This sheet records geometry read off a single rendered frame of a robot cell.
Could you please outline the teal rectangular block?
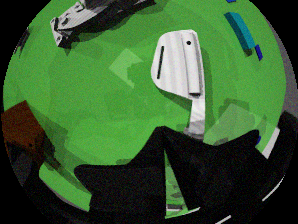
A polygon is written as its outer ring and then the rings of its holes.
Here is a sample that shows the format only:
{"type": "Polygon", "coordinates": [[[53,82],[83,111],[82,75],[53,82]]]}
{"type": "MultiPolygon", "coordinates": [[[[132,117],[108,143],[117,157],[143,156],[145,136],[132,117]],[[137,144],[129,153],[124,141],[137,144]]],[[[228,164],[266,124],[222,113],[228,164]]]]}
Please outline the teal rectangular block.
{"type": "Polygon", "coordinates": [[[243,22],[243,19],[241,19],[241,16],[239,16],[237,12],[227,12],[227,14],[223,15],[225,15],[230,26],[233,27],[233,31],[235,32],[235,35],[237,35],[242,49],[255,47],[253,36],[251,36],[249,30],[247,30],[247,26],[245,22],[243,22]]]}

